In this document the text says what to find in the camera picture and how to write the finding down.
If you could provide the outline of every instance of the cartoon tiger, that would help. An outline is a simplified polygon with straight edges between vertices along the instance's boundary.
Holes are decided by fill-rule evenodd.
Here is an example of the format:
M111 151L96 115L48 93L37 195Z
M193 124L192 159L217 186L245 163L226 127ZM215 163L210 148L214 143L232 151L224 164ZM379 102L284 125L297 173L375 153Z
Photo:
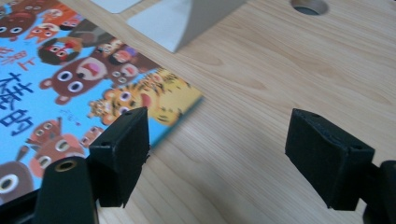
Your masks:
M150 118L171 126L186 112L191 98L199 95L200 92L191 88L189 83L161 68L135 84L105 91L104 99L96 102L106 102L111 105L111 109L97 117L100 117L105 125L109 125L122 113L146 106Z

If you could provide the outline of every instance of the colorful book cover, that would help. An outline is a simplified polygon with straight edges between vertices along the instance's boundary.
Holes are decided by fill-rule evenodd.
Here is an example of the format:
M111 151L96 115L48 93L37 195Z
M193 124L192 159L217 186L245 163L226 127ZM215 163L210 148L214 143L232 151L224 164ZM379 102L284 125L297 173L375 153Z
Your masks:
M55 0L0 7L0 204L38 189L44 169L89 144L120 114L148 108L150 144L201 93Z

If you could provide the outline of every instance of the wooden table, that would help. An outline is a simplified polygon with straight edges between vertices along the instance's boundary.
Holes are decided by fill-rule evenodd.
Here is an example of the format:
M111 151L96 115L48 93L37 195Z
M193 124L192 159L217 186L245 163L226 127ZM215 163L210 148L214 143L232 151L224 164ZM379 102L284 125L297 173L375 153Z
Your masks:
M294 107L320 114L396 160L396 2L251 0L172 54L126 25L154 1L109 14L64 3L200 89L204 101L155 148L109 223L362 223L328 210L285 155Z

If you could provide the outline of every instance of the picture book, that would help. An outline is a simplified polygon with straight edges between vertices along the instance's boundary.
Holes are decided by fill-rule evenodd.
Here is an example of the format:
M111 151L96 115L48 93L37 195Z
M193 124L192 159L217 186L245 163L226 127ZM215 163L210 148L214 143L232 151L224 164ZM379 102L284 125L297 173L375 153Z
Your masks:
M202 94L55 0L0 7L0 205L39 189L59 159L122 113L148 108L151 147Z

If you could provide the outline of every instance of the hole in desk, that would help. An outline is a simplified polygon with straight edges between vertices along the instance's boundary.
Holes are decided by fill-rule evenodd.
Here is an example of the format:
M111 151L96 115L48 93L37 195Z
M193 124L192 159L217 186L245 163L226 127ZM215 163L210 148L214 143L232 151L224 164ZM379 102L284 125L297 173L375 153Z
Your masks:
M319 16L329 11L329 6L323 0L291 0L290 4L297 11L309 16Z

